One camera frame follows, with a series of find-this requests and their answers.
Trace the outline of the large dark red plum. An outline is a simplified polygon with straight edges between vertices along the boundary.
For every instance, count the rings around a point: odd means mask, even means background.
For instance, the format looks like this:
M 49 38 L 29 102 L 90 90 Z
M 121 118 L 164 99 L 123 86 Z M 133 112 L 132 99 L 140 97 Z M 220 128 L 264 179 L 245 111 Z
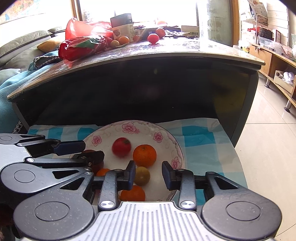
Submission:
M 103 151 L 85 150 L 82 155 L 89 159 L 91 162 L 91 168 L 93 173 L 96 175 L 99 170 L 104 166 L 105 154 Z

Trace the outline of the orange mandarin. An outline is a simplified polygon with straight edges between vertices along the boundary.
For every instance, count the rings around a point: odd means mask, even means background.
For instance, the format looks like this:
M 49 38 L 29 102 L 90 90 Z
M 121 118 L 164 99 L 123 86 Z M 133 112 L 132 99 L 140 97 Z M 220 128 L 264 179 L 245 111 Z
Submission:
M 96 172 L 95 176 L 100 177 L 100 176 L 105 176 L 107 172 L 109 172 L 110 169 L 108 168 L 102 168 L 99 171 Z
M 137 185 L 133 185 L 131 190 L 122 190 L 120 194 L 121 201 L 145 201 L 144 190 Z
M 139 167 L 149 168 L 157 159 L 157 152 L 151 145 L 139 145 L 132 154 L 133 161 Z

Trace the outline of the brown longan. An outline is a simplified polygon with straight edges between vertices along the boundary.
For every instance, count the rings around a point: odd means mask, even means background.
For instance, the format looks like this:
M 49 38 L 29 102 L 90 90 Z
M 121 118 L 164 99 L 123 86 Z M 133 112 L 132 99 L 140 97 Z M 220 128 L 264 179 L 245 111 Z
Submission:
M 134 183 L 138 186 L 144 186 L 149 183 L 151 178 L 150 172 L 145 167 L 137 167 L 135 171 Z

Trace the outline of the red cherry tomato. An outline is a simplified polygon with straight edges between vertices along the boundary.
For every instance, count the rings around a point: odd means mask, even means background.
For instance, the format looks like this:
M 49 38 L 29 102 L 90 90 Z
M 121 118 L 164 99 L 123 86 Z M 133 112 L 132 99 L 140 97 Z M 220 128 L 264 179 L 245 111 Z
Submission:
M 118 138 L 114 141 L 112 145 L 112 152 L 115 156 L 123 158 L 127 156 L 132 149 L 132 145 L 127 138 Z

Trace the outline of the white floral porcelain bowl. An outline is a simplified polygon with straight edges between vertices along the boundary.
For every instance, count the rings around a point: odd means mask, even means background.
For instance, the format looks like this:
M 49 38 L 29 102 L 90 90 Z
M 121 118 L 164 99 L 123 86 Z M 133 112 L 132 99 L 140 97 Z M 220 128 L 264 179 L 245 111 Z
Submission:
M 87 150 L 104 153 L 105 169 L 124 169 L 129 161 L 136 165 L 132 195 L 146 201 L 172 200 L 176 191 L 166 188 L 162 177 L 162 162 L 173 169 L 184 168 L 185 160 L 175 137 L 159 125 L 140 120 L 112 123 L 89 134 L 84 142 Z

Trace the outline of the teal sofa blanket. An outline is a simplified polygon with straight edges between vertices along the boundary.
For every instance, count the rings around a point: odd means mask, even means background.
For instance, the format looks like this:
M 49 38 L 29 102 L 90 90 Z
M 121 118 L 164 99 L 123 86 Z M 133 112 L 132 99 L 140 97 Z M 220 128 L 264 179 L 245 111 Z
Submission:
M 12 133 L 19 122 L 12 102 L 7 96 L 38 74 L 60 62 L 58 50 L 35 57 L 28 70 L 18 73 L 1 84 L 1 133 Z

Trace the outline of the grey sofa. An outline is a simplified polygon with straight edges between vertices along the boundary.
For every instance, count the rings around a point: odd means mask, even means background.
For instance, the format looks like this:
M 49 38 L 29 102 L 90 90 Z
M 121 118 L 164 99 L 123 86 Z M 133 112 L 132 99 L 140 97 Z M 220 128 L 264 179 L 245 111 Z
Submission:
M 35 57 L 46 54 L 37 46 L 47 40 L 65 40 L 65 31 L 52 28 L 48 31 L 36 31 L 18 37 L 1 47 L 1 83 L 10 77 L 28 70 Z

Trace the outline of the yellow cushion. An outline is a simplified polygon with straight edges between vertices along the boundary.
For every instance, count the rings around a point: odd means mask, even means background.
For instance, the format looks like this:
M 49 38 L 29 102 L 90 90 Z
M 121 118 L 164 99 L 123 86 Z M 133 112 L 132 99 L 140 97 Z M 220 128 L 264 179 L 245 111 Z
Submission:
M 37 48 L 42 52 L 49 53 L 57 50 L 60 44 L 61 44 L 60 41 L 47 40 L 46 42 L 39 44 Z

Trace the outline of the red green snack bag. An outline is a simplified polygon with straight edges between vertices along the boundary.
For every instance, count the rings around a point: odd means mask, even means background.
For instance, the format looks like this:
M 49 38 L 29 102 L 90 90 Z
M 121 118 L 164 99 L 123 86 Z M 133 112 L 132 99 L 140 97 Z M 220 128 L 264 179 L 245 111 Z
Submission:
M 62 60 L 74 61 L 109 48 L 112 39 L 104 36 L 75 37 L 63 41 L 58 50 Z

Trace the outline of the dark coffee table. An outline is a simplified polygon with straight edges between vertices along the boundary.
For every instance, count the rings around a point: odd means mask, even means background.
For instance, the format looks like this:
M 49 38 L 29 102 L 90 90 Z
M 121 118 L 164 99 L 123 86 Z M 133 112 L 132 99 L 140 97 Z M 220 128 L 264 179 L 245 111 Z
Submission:
M 165 37 L 61 61 L 7 98 L 26 127 L 215 118 L 236 145 L 263 65 L 214 41 Z

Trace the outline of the red plastic bag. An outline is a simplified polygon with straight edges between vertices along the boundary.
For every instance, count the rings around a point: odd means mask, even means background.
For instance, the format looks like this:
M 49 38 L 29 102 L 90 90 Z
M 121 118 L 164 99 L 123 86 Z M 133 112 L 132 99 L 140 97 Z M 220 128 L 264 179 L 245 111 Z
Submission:
M 113 39 L 111 23 L 104 21 L 85 22 L 72 18 L 68 21 L 65 29 L 65 39 L 97 35 Z

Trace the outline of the cardboard box on table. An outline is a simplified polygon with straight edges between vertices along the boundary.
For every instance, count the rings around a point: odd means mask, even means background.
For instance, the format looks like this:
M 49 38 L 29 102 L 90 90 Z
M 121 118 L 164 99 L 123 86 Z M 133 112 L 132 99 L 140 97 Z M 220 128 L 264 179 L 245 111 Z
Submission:
M 111 30 L 113 32 L 113 38 L 119 40 L 120 37 L 126 36 L 130 42 L 133 42 L 134 26 L 132 15 L 130 13 L 121 14 L 110 18 Z

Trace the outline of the red tomato on table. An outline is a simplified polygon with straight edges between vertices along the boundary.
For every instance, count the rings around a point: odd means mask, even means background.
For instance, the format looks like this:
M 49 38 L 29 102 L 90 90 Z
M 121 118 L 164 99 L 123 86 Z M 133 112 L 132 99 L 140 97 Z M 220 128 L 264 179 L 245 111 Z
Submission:
M 159 41 L 159 36 L 157 34 L 149 34 L 147 40 L 152 44 L 156 44 Z

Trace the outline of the wooden tv cabinet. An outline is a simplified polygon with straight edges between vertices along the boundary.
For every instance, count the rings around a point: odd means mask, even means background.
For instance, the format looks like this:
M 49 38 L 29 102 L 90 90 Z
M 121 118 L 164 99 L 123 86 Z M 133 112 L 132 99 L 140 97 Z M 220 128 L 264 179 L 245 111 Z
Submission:
M 251 44 L 249 53 L 263 60 L 259 73 L 266 79 L 265 87 L 273 84 L 286 98 L 284 110 L 295 106 L 295 62 L 260 45 Z

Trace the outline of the orange fruit on table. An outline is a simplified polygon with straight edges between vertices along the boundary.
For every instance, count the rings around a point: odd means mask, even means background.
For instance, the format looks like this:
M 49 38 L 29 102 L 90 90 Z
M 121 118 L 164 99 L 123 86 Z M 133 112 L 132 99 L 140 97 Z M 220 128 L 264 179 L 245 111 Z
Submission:
M 160 39 L 162 39 L 163 37 L 165 37 L 166 32 L 163 28 L 157 28 L 156 34 L 159 36 Z

